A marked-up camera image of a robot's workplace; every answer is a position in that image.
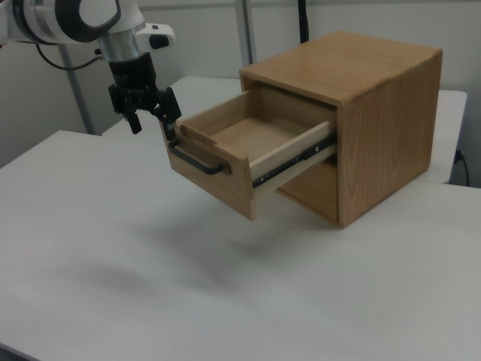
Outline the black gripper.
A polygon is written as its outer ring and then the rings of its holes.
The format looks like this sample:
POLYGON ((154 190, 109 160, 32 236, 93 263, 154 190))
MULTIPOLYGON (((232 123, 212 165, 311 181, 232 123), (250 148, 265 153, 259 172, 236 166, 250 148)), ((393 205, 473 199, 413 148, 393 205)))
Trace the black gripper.
POLYGON ((148 111, 160 122, 166 139, 174 140, 175 123, 182 113, 172 88, 157 88, 150 53, 123 62, 109 62, 108 65, 114 78, 114 84, 108 87, 113 109, 123 115, 132 133, 138 134, 142 127, 131 92, 153 99, 153 106, 148 111))

